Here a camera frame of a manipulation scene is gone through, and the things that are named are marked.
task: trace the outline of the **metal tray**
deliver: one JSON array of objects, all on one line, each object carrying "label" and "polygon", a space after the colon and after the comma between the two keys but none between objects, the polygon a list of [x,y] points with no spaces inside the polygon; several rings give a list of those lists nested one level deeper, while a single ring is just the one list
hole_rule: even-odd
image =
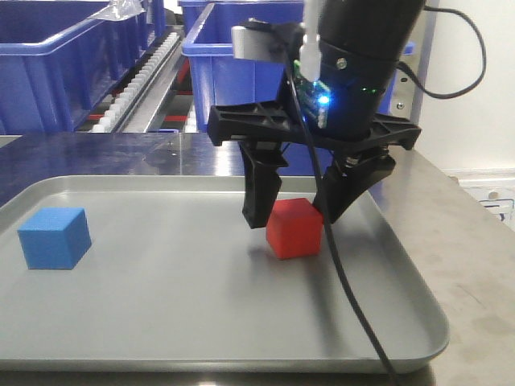
[{"label": "metal tray", "polygon": [[[284,178],[280,199],[313,196]],[[239,177],[69,176],[0,208],[0,370],[383,372],[332,267],[277,260],[241,215]],[[71,271],[28,270],[16,234],[40,207],[85,207]],[[334,226],[349,280],[399,372],[447,320],[369,195]]]}]

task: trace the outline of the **plastic bag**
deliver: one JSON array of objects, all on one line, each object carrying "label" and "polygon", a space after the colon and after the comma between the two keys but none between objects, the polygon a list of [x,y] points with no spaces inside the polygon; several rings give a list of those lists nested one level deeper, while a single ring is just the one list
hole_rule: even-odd
[{"label": "plastic bag", "polygon": [[139,0],[111,0],[106,8],[92,14],[89,18],[119,22],[145,12]]}]

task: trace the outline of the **red strip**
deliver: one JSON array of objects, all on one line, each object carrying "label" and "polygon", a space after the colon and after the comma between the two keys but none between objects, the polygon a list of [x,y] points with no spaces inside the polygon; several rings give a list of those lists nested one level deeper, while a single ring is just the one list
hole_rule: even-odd
[{"label": "red strip", "polygon": [[183,66],[180,68],[179,73],[177,74],[177,80],[179,83],[183,83],[184,78],[190,71],[190,62],[186,59],[183,63]]},{"label": "red strip", "polygon": [[186,115],[166,115],[164,117],[165,122],[185,122],[187,121]]}]

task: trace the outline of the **white cable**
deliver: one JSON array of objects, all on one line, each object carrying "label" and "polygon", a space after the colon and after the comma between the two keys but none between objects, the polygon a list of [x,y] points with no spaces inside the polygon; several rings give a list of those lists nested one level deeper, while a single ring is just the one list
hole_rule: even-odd
[{"label": "white cable", "polygon": [[300,72],[310,82],[316,82],[320,78],[322,53],[318,30],[321,4],[320,0],[304,0],[303,24],[306,34],[299,51]]}]

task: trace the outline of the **blue plastic bin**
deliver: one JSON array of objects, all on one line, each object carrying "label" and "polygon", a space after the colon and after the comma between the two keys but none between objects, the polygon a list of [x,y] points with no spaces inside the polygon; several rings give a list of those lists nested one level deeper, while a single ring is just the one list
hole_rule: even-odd
[{"label": "blue plastic bin", "polygon": [[237,2],[248,4],[251,2],[292,2],[292,0],[179,0],[179,5],[183,7],[184,30],[186,31],[186,33],[188,33],[191,30],[193,24],[195,24],[200,14],[202,14],[204,8],[212,2]]},{"label": "blue plastic bin", "polygon": [[183,43],[189,58],[198,129],[206,130],[212,105],[272,101],[281,64],[233,58],[231,28],[248,18],[269,23],[299,22],[299,2],[213,3],[205,7]]},{"label": "blue plastic bin", "polygon": [[163,0],[145,0],[152,15],[87,19],[106,5],[0,1],[0,133],[73,131],[164,31]]}]

